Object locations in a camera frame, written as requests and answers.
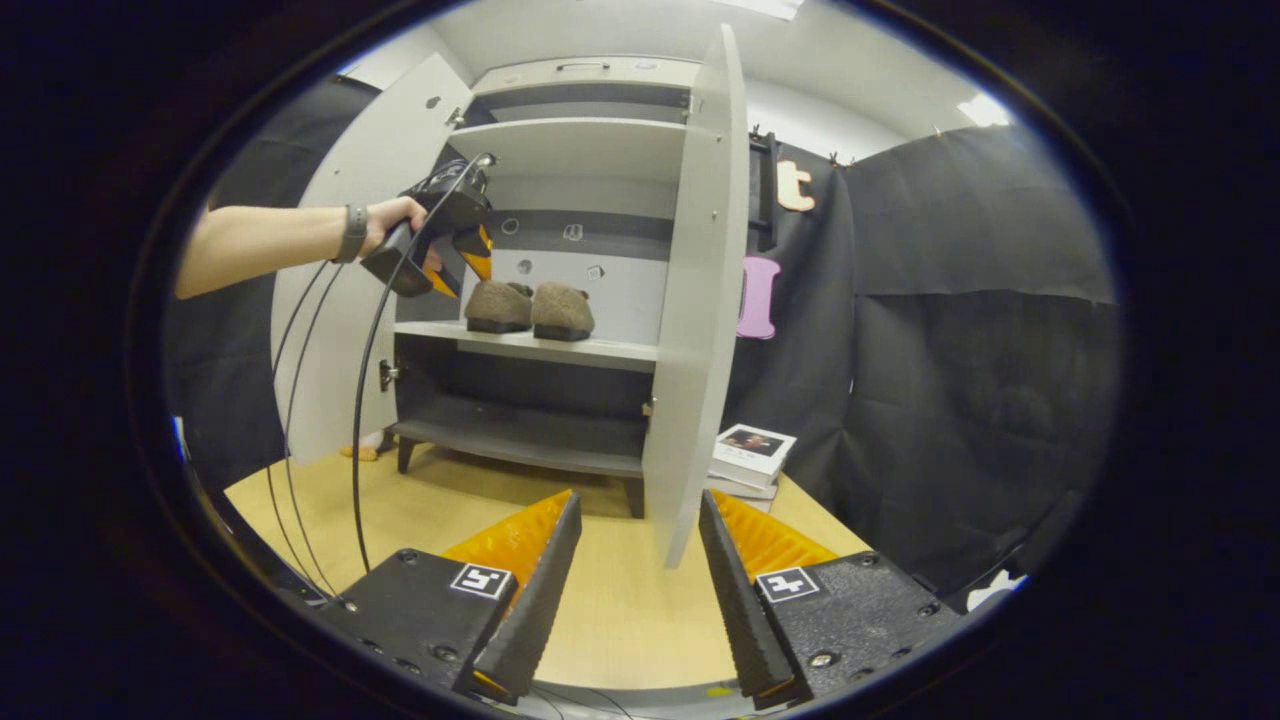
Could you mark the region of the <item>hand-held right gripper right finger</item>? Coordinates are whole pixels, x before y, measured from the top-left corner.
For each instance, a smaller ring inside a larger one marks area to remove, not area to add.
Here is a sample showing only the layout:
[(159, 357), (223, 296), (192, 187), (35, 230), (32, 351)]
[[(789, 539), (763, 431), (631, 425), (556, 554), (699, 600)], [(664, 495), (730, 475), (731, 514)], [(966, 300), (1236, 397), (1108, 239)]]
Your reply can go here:
[(961, 621), (886, 556), (836, 553), (717, 489), (698, 529), (740, 691), (760, 711), (860, 689)]

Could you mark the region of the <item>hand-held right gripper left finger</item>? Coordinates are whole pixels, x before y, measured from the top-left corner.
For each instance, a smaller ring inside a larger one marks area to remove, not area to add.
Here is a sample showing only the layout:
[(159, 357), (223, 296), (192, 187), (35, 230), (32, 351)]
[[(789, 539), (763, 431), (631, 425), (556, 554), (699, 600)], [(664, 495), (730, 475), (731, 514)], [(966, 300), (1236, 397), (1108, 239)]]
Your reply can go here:
[(567, 489), (444, 553), (398, 550), (335, 602), (335, 633), (431, 691), (513, 706), (531, 691), (581, 529)]

